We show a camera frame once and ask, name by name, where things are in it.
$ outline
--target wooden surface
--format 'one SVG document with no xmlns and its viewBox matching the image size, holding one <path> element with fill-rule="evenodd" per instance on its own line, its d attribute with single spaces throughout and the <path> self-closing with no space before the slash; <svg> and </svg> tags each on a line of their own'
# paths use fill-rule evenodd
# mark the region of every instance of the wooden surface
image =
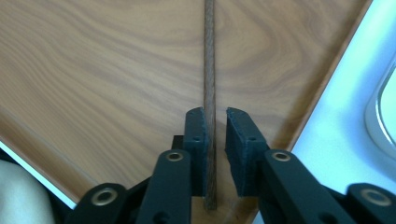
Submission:
<svg viewBox="0 0 396 224">
<path fill-rule="evenodd" d="M 249 223 L 224 149 L 227 106 L 291 149 L 370 1 L 217 0 L 218 211 Z M 0 1 L 0 140 L 75 202 L 148 177 L 203 104 L 204 1 Z"/>
</svg>

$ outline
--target wooden table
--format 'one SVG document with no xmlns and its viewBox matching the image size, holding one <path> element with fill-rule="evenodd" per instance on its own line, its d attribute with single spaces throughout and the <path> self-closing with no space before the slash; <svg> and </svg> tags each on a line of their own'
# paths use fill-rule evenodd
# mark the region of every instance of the wooden table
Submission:
<svg viewBox="0 0 396 224">
<path fill-rule="evenodd" d="M 290 150 L 371 1 L 217 0 L 217 211 L 249 223 L 224 149 L 228 106 Z M 203 104 L 204 1 L 0 1 L 0 140 L 77 202 L 150 176 Z"/>
</svg>

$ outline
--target brown rod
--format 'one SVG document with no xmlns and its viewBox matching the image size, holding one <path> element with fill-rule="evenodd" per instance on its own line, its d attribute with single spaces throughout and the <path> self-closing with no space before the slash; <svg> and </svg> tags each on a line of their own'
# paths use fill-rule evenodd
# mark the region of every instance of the brown rod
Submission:
<svg viewBox="0 0 396 224">
<path fill-rule="evenodd" d="M 205 0 L 205 48 L 204 48 L 204 109 L 209 135 L 207 151 L 207 185 L 205 209 L 217 208 L 216 198 L 216 94 L 214 48 L 214 0 Z"/>
</svg>

